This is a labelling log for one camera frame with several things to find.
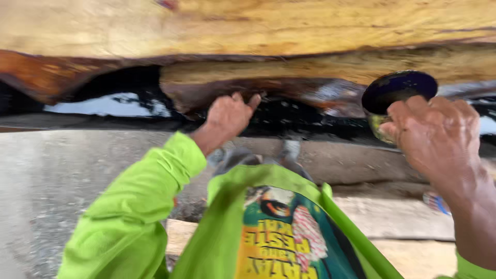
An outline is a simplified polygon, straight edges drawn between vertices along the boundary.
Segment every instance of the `wrist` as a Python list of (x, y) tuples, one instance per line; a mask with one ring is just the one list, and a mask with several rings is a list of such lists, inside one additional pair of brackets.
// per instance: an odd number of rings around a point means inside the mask
[(200, 128), (191, 133), (190, 137), (200, 148), (205, 157), (215, 149), (220, 148), (230, 139), (224, 129), (208, 122), (205, 122)]
[(430, 181), (449, 204), (471, 204), (494, 195), (493, 178), (481, 163), (453, 168), (449, 175), (435, 175)]

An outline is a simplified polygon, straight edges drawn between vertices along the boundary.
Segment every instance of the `lime green long sleeve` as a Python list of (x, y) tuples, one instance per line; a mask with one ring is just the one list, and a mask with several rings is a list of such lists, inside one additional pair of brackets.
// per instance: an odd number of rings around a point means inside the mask
[(80, 218), (59, 279), (166, 278), (167, 234), (160, 220), (174, 196), (206, 166), (201, 150), (176, 133), (124, 171)]
[[(160, 223), (174, 196), (200, 173), (206, 160), (195, 142), (176, 133), (124, 171), (81, 216), (66, 244), (59, 279), (166, 279), (167, 234)], [(270, 185), (298, 193), (322, 209), (350, 240), (368, 279), (402, 276), (332, 200), (309, 180), (278, 165), (238, 165), (214, 177), (209, 208), (171, 278), (233, 279), (242, 239), (247, 187)], [(496, 278), (458, 255), (457, 279)]]

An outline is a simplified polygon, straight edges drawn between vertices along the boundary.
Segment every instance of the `paint can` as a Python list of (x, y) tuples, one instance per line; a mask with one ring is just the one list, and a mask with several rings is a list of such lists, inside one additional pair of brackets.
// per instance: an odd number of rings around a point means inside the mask
[(393, 144), (394, 139), (379, 131), (382, 123), (391, 121), (387, 108), (396, 101), (406, 101), (415, 95), (429, 101), (436, 93), (437, 82), (429, 74), (416, 70), (397, 71), (381, 76), (367, 87), (362, 95), (362, 107), (374, 135)]

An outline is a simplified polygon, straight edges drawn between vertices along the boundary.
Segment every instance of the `leg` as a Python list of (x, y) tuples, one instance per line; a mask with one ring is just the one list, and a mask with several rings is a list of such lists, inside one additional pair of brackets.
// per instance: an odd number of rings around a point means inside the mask
[(277, 156), (277, 159), (274, 160), (272, 158), (268, 158), (264, 160), (264, 163), (281, 165), (289, 169), (290, 171), (299, 174), (303, 178), (306, 178), (313, 182), (310, 174), (300, 164), (297, 163), (298, 155), (300, 155), (300, 145), (300, 142), (297, 140), (285, 140), (283, 142), (282, 150)]
[(237, 165), (259, 165), (260, 161), (248, 148), (240, 147), (228, 150), (214, 172), (214, 176), (227, 173)]

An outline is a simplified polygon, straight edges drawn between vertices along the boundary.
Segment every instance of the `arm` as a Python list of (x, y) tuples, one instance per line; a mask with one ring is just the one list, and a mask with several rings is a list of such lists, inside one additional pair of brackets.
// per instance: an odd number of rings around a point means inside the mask
[(496, 188), (479, 158), (479, 114), (462, 100), (420, 96), (393, 103), (388, 113), (393, 122), (381, 129), (451, 209), (459, 276), (460, 262), (496, 271)]
[(247, 125), (260, 96), (217, 99), (191, 137), (177, 133), (124, 171), (81, 216), (67, 242), (59, 279), (167, 277), (167, 234), (159, 222), (174, 196), (205, 167), (205, 156)]

